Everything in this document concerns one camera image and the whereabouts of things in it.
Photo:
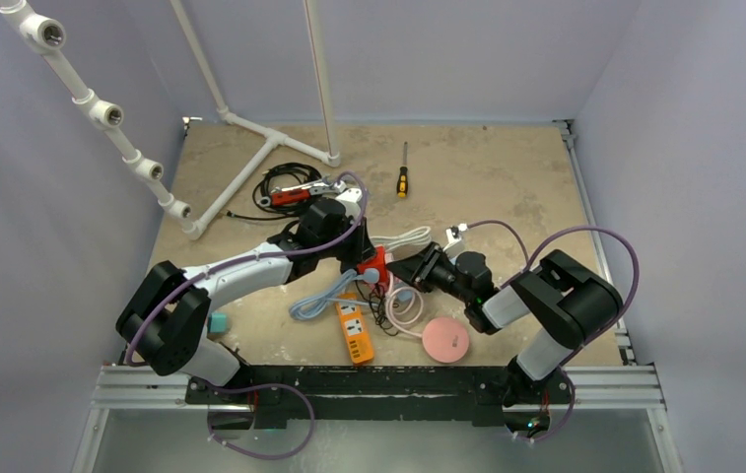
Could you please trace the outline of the red cube socket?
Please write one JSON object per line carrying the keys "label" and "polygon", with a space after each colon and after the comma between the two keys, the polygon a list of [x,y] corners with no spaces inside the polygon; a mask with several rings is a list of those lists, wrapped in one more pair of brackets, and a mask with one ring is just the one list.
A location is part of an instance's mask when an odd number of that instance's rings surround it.
{"label": "red cube socket", "polygon": [[385,248],[382,245],[379,245],[375,248],[375,255],[370,260],[363,262],[359,264],[356,267],[356,270],[359,274],[359,276],[364,272],[367,268],[374,268],[377,269],[380,273],[379,278],[379,284],[386,284],[389,282],[389,272],[386,268],[386,255],[387,252]]}

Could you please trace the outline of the grey blue plug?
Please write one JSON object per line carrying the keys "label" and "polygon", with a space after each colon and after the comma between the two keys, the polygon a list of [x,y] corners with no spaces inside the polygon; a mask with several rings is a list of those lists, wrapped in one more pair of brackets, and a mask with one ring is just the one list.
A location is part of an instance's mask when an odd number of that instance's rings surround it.
{"label": "grey blue plug", "polygon": [[367,268],[360,275],[361,280],[369,285],[377,285],[380,278],[380,273],[377,269]]}

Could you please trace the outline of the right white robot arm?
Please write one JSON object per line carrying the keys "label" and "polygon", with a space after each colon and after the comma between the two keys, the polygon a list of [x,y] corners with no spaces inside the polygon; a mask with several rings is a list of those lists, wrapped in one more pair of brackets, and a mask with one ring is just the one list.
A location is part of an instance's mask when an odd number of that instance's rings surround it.
{"label": "right white robot arm", "polygon": [[451,258],[434,242],[386,268],[421,293],[439,290],[461,301],[479,333],[492,335],[533,316],[539,331],[507,366],[508,390],[522,401],[542,393],[565,361],[626,305],[614,286],[562,250],[551,251],[504,287],[495,284],[484,254],[464,251]]}

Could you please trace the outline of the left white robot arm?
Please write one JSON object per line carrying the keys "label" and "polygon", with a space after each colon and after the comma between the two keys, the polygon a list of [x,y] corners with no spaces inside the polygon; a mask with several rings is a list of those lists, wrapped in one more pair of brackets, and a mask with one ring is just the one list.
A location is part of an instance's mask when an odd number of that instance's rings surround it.
{"label": "left white robot arm", "polygon": [[154,265],[116,320],[125,358],[138,354],[158,375],[202,378],[223,402],[240,401],[248,376],[238,355],[209,339],[208,316],[257,291],[288,285],[324,259],[336,259],[342,269],[373,259],[366,207],[365,194],[349,189],[316,200],[280,233],[240,255],[187,268],[169,260]]}

